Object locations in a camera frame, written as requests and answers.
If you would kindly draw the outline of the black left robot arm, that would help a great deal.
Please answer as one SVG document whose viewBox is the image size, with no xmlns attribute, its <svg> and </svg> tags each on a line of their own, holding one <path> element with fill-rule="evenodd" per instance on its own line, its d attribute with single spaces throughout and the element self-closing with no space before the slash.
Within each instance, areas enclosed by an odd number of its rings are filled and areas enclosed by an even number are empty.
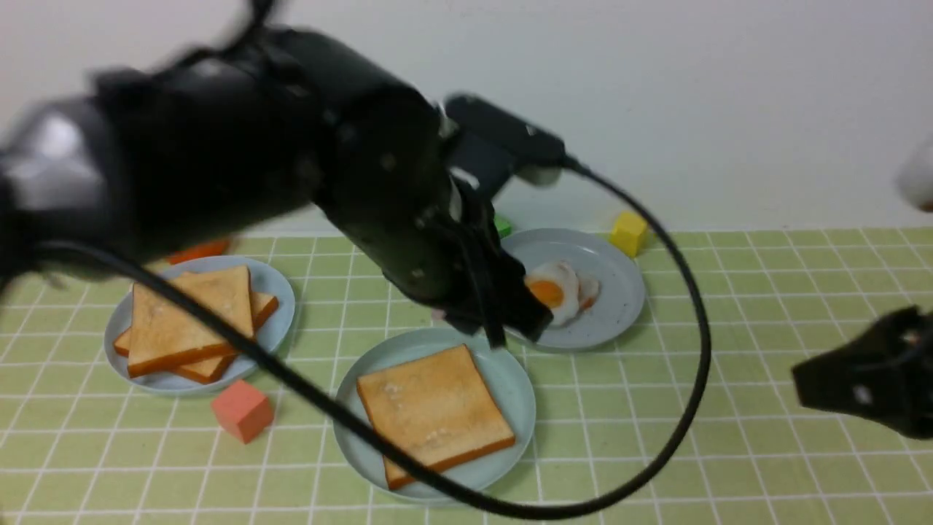
<svg viewBox="0 0 933 525">
<path fill-rule="evenodd" d="M 268 28 L 159 72 L 104 71 L 91 93 L 40 103 L 7 137 L 2 281 L 110 275 L 84 255 L 40 255 L 44 242 L 146 265 L 316 206 L 461 332 L 500 322 L 536 339 L 550 310 L 447 153 L 436 104 L 318 32 Z"/>
</svg>

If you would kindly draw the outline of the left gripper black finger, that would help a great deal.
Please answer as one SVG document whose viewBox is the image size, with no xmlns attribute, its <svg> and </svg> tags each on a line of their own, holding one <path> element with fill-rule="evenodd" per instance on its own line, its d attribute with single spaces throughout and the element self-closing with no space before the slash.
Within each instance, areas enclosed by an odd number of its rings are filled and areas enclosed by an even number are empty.
<svg viewBox="0 0 933 525">
<path fill-rule="evenodd" d="M 499 299 L 496 298 L 492 273 L 483 255 L 480 237 L 466 226 L 456 226 L 456 238 L 464 254 L 466 268 L 469 269 L 477 310 L 490 349 L 506 349 L 507 337 L 499 315 Z"/>
</svg>

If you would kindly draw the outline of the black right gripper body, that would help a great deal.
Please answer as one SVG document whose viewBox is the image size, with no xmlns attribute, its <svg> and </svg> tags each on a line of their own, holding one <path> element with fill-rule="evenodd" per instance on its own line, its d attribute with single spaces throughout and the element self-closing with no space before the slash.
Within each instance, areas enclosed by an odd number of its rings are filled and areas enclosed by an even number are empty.
<svg viewBox="0 0 933 525">
<path fill-rule="evenodd" d="M 804 408 L 932 438 L 932 316 L 918 306 L 881 316 L 852 341 L 797 363 L 791 376 Z"/>
</svg>

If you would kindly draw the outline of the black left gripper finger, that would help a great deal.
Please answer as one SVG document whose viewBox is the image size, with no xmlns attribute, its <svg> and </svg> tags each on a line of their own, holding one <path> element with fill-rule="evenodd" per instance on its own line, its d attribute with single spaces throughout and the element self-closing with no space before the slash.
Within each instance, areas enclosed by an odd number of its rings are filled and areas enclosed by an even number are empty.
<svg viewBox="0 0 933 525">
<path fill-rule="evenodd" d="M 527 341 L 537 342 L 550 325 L 551 313 L 534 298 L 525 278 L 523 270 L 492 271 L 504 331 L 509 329 Z"/>
</svg>

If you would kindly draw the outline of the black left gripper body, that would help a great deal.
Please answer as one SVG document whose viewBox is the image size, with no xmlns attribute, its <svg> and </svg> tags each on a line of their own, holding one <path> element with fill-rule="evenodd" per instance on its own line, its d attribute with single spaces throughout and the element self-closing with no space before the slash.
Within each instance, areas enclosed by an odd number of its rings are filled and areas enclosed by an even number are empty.
<svg viewBox="0 0 933 525">
<path fill-rule="evenodd" d="M 483 226 L 492 202 L 450 175 L 329 175 L 321 209 L 411 301 L 442 311 L 457 329 L 483 325 L 453 224 Z"/>
</svg>

